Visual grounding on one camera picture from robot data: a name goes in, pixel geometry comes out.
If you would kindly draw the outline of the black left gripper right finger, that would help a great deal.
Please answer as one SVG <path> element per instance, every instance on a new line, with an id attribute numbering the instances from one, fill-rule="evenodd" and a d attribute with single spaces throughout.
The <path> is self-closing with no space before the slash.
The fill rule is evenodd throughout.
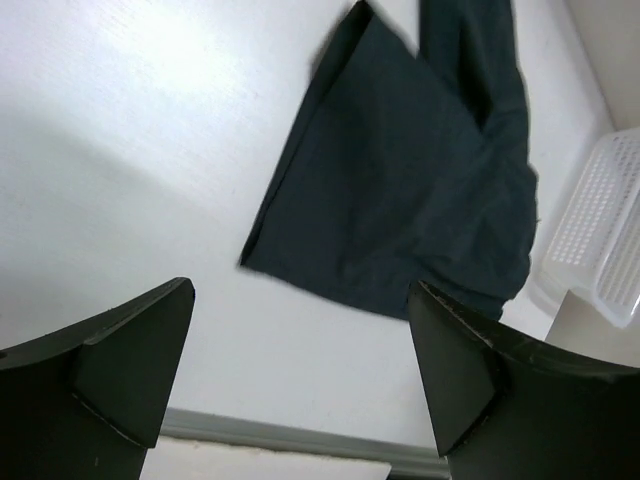
<path id="1" fill-rule="evenodd" d="M 537 340 L 413 284 L 409 323 L 455 479 L 635 479 L 639 372 Z"/>

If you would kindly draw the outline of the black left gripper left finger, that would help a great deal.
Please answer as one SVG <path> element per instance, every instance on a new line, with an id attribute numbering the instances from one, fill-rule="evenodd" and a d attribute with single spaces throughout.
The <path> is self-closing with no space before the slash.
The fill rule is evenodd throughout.
<path id="1" fill-rule="evenodd" d="M 137 479 L 156 446 L 195 289 L 174 278 L 1 352 L 4 479 Z"/>

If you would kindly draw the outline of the dark navy shorts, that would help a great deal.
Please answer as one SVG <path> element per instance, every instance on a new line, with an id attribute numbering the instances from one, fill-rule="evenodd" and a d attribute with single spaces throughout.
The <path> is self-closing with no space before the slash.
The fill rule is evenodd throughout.
<path id="1" fill-rule="evenodd" d="M 499 319 L 531 268 L 528 157 L 510 2 L 421 2 L 417 52 L 357 2 L 317 62 L 239 263 L 397 319 L 418 281 Z"/>

